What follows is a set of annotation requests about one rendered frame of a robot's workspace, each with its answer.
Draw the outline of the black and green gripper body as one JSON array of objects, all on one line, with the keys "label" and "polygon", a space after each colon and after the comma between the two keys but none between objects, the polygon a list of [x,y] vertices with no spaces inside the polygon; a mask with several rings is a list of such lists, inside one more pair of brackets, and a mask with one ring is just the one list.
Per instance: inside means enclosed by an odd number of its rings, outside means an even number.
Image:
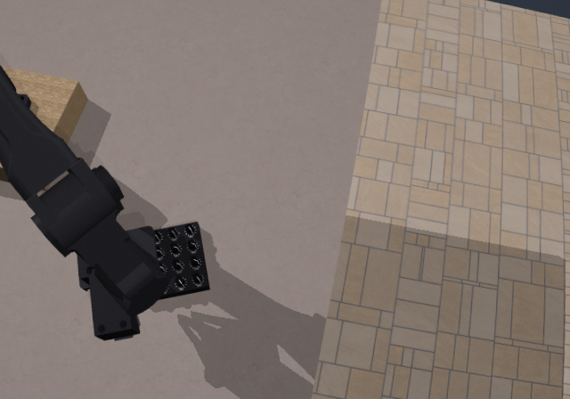
[{"label": "black and green gripper body", "polygon": [[[144,226],[126,231],[130,240],[134,241],[146,255],[159,267],[157,249],[156,249],[156,235],[151,226]],[[79,286],[81,289],[88,291],[89,285],[79,278]]]}]

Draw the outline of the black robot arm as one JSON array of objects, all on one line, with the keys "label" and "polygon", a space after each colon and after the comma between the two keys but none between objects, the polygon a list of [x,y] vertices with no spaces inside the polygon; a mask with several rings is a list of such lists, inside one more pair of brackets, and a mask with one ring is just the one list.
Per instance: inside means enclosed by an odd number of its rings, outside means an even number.
[{"label": "black robot arm", "polygon": [[94,336],[132,338],[140,334],[137,314],[163,296],[170,280],[117,222],[124,195],[111,174],[77,158],[16,91],[0,65],[0,163],[7,180],[58,251],[77,253],[78,277],[90,286]]}]

